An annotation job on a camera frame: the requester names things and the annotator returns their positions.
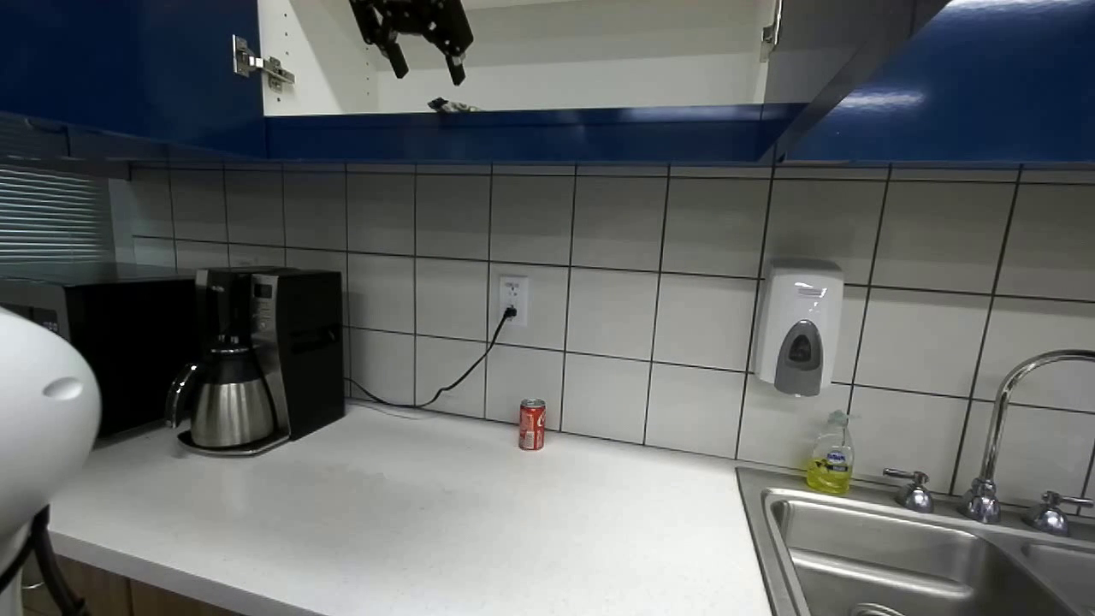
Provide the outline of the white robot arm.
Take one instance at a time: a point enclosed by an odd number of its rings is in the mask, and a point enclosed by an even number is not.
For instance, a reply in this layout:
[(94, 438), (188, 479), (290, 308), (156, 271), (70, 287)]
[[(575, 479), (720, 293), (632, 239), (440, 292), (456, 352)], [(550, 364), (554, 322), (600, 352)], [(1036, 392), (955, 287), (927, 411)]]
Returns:
[[(268, 158), (253, 93), (230, 80), (230, 27), (258, 0), (4, 0), (0, 111), (127, 139)], [(94, 450), (88, 364), (46, 325), (0, 308), (4, 616), (24, 616), (21, 574), (47, 501)]]

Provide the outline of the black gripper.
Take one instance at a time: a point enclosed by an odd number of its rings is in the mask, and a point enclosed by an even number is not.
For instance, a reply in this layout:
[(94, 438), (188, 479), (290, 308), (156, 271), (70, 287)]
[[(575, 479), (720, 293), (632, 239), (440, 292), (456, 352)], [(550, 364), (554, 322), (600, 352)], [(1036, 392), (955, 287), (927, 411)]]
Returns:
[[(397, 80), (406, 80), (412, 64), (397, 46), (402, 34), (416, 34), (440, 52), (464, 52), (472, 27), (461, 0), (349, 0), (359, 34), (380, 46)], [(464, 55), (444, 55), (452, 85), (464, 83)]]

